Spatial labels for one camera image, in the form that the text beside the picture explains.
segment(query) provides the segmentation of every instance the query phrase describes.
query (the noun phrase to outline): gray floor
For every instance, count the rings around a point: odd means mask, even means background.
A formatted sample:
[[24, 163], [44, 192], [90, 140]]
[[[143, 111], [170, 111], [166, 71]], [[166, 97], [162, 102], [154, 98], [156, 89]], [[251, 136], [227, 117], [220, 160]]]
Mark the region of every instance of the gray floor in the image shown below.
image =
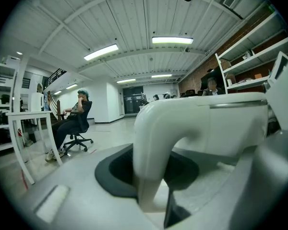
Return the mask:
[[[133, 142], [133, 125], [135, 118], [124, 118], [112, 124], [93, 124], [89, 130], [83, 134], [84, 138], [91, 138], [94, 143], [86, 142], [88, 152], [79, 151], [78, 146], [69, 150], [70, 156], [64, 156], [62, 161], [68, 162], [70, 159], [79, 156], [93, 156], [95, 152]], [[58, 168], [56, 162], [47, 163], [45, 154], [40, 141], [32, 146], [25, 148], [23, 152], [24, 160], [27, 160], [26, 166], [35, 181], [52, 173]], [[14, 153], [0, 156], [0, 183], [7, 196], [13, 199], [19, 199], [31, 185], [22, 174], [21, 167]]]

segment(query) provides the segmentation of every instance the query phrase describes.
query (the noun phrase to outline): ceiling light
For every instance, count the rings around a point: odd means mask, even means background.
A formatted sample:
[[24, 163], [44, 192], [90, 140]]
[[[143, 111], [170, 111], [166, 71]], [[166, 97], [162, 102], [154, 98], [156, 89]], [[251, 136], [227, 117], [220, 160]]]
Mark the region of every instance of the ceiling light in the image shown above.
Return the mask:
[[104, 55], [106, 53], [109, 53], [109, 52], [112, 52], [112, 51], [115, 51], [115, 50], [118, 50], [119, 48], [117, 47], [117, 45], [112, 45], [112, 46], [109, 46], [109, 47], [106, 47], [106, 48], [103, 48], [103, 49], [100, 49], [92, 54], [89, 54], [88, 56], [84, 57], [86, 60], [91, 60], [93, 58], [96, 58], [98, 56], [101, 56], [101, 55]]
[[116, 83], [132, 82], [132, 81], [135, 81], [135, 79], [126, 79], [126, 80], [121, 80], [121, 81], [117, 81]]
[[165, 77], [171, 77], [172, 74], [164, 74], [164, 75], [153, 75], [152, 78], [165, 78]]
[[170, 36], [153, 37], [153, 44], [161, 44], [161, 43], [192, 44], [193, 38], [170, 37]]
[[78, 84], [75, 83], [75, 84], [73, 84], [73, 85], [67, 87], [66, 89], [69, 90], [70, 88], [75, 87], [75, 86], [77, 86], [77, 85], [78, 85]]

